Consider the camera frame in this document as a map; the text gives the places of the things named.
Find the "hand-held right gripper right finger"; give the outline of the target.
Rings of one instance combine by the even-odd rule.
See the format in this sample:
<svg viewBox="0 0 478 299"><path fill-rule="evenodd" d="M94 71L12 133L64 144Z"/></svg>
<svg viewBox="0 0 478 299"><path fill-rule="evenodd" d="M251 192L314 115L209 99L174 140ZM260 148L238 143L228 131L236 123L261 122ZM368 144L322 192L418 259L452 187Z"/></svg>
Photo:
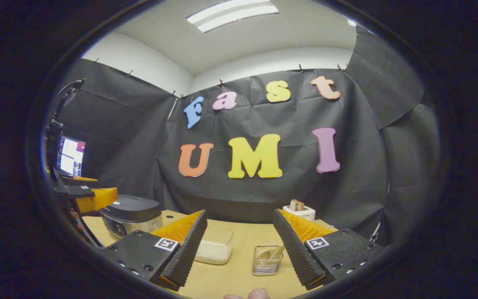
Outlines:
<svg viewBox="0 0 478 299"><path fill-rule="evenodd" d="M355 231L326 228L282 209L274 210L273 225L307 290L349 276L384 250Z"/></svg>

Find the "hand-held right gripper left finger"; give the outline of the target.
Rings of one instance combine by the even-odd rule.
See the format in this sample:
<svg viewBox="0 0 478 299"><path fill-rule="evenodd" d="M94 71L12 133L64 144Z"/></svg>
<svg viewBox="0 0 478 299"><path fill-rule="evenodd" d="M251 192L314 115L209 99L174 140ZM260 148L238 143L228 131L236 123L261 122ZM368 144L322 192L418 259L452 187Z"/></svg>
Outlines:
<svg viewBox="0 0 478 299"><path fill-rule="evenodd" d="M151 233L136 230L100 254L132 276L178 291L186 284L206 228L207 214L200 210Z"/></svg>

